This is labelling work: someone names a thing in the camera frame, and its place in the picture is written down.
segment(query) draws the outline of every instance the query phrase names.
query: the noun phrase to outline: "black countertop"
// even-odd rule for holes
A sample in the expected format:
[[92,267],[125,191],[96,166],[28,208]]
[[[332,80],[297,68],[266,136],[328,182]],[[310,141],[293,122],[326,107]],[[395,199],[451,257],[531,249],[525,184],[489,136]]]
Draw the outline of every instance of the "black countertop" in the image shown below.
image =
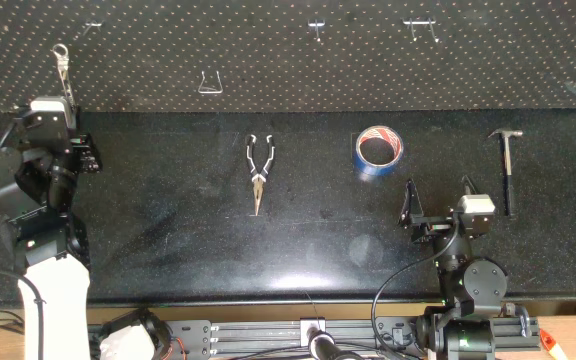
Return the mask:
[[[90,305],[304,302],[306,292],[367,301],[430,253],[397,225],[405,181],[414,178],[433,215],[456,205],[464,174],[497,205],[473,248],[509,271],[507,297],[576,298],[576,111],[84,113],[81,123],[105,166],[80,177],[74,206],[88,228]],[[369,182],[353,166],[353,140],[378,124],[401,135],[405,153],[394,174]],[[502,126],[524,131],[511,140],[516,221],[503,216],[499,140],[486,139]],[[277,148],[258,217],[244,161],[249,133],[274,135]],[[438,297],[431,266],[385,296]],[[0,279],[0,304],[18,298]]]

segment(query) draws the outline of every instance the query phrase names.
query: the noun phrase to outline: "pegboard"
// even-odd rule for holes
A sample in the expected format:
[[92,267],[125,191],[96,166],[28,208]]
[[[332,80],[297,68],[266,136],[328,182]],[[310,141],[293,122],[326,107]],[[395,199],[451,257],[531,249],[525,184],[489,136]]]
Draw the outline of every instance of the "pegboard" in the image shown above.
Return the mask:
[[62,94],[57,43],[85,111],[576,108],[576,1],[0,0],[0,110]]

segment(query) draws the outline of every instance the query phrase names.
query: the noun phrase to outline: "hammer head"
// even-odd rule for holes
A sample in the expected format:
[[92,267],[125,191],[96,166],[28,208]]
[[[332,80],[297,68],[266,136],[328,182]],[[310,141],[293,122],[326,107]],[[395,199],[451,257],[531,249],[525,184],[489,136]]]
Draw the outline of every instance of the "hammer head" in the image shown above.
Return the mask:
[[496,135],[496,134],[500,134],[502,138],[509,138],[511,136],[516,136],[516,137],[522,136],[524,134],[524,132],[521,130],[510,130],[507,128],[499,128],[499,129],[493,131],[490,135],[488,135],[488,137],[491,137],[491,136]]

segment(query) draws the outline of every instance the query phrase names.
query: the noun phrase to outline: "red and white object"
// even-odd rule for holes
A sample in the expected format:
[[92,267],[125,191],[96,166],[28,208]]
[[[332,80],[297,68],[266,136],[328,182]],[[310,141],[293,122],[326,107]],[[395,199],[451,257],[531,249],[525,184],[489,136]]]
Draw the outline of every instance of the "red and white object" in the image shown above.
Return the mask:
[[559,344],[557,344],[555,338],[548,334],[544,329],[539,329],[539,337],[541,338],[541,344],[553,359],[568,360],[564,350],[559,346]]

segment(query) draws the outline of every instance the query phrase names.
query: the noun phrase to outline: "roll of tape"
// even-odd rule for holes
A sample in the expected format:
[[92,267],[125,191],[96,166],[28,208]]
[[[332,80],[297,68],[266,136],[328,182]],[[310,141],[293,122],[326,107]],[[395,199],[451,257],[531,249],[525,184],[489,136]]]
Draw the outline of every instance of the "roll of tape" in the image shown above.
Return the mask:
[[[387,164],[373,164],[364,158],[364,155],[361,153],[361,144],[368,139],[375,138],[382,139],[392,146],[394,158],[391,162]],[[371,126],[359,134],[357,138],[357,143],[355,144],[355,165],[357,165],[361,172],[368,175],[386,175],[395,170],[395,165],[399,162],[403,154],[404,143],[393,129],[381,125]]]

